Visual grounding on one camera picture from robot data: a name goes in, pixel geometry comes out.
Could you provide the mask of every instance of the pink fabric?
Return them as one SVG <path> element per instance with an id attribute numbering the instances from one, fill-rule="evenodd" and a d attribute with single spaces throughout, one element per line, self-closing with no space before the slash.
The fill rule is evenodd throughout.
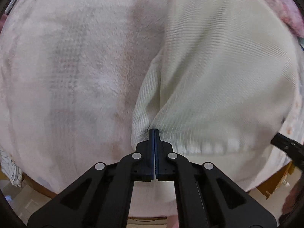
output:
<path id="1" fill-rule="evenodd" d="M 0 32 L 2 31 L 2 28 L 4 26 L 4 22 L 6 21 L 6 18 L 7 18 L 7 15 L 6 14 L 3 14 L 1 16 L 1 19 L 0 19 Z"/>
<path id="2" fill-rule="evenodd" d="M 167 217 L 167 228 L 179 228 L 178 216 L 168 216 Z"/>
<path id="3" fill-rule="evenodd" d="M 302 15 L 293 0 L 265 0 L 277 16 L 286 23 L 291 31 L 304 38 Z"/>

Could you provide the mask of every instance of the stain on blanket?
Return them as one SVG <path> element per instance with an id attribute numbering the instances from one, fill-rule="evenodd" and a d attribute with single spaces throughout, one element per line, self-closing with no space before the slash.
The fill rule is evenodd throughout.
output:
<path id="1" fill-rule="evenodd" d="M 164 24 L 151 15 L 158 15 L 159 18 L 163 14 L 165 18 L 165 10 L 165 6 L 162 11 L 162 8 L 158 8 L 149 0 L 134 0 L 134 5 L 127 12 L 129 29 L 122 56 L 123 64 L 119 69 L 121 94 L 117 113 L 114 115 L 115 133 L 119 135 L 117 141 L 120 144 L 113 144 L 112 154 L 117 160 L 124 156 L 124 144 L 131 144 L 132 114 L 139 89 L 150 62 L 161 48 Z"/>

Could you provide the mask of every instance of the crumpled white cloth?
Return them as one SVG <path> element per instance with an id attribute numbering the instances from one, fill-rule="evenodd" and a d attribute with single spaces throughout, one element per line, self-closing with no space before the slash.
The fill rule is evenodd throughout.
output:
<path id="1" fill-rule="evenodd" d="M 15 186 L 21 187 L 22 170 L 12 161 L 7 152 L 0 147 L 1 171 L 10 179 Z"/>
<path id="2" fill-rule="evenodd" d="M 168 7 L 164 46 L 133 112 L 132 146 L 157 128 L 175 152 L 213 161 L 248 189 L 295 98 L 295 40 L 262 0 Z"/>

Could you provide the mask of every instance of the wooden furniture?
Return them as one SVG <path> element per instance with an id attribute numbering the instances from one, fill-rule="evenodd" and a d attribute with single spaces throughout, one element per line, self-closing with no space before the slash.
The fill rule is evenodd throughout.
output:
<path id="1" fill-rule="evenodd" d="M 9 178 L 1 171 L 1 166 L 0 166 L 0 180 L 9 180 Z"/>
<path id="2" fill-rule="evenodd" d="M 273 192 L 286 180 L 287 175 L 293 173 L 294 169 L 295 166 L 292 164 L 292 162 L 290 162 L 265 182 L 260 184 L 257 189 L 266 196 L 266 199 L 268 199 L 273 194 Z"/>
<path id="3" fill-rule="evenodd" d="M 47 188 L 43 187 L 42 185 L 40 185 L 39 183 L 37 183 L 36 181 L 34 181 L 32 178 L 30 178 L 28 175 L 26 175 L 25 173 L 23 173 L 22 178 L 24 180 L 26 180 L 26 183 L 31 186 L 34 190 L 36 190 L 37 192 L 49 197 L 49 198 L 54 198 L 57 194 L 48 190 Z"/>

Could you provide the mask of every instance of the plush fabric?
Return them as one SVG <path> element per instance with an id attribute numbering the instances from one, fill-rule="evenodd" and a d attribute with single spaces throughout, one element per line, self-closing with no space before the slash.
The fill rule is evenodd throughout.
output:
<path id="1" fill-rule="evenodd" d="M 0 144 L 56 193 L 133 152 L 167 0 L 18 0 L 0 34 Z"/>
<path id="2" fill-rule="evenodd" d="M 304 37 L 303 17 L 293 0 L 265 0 L 276 15 L 298 37 Z"/>

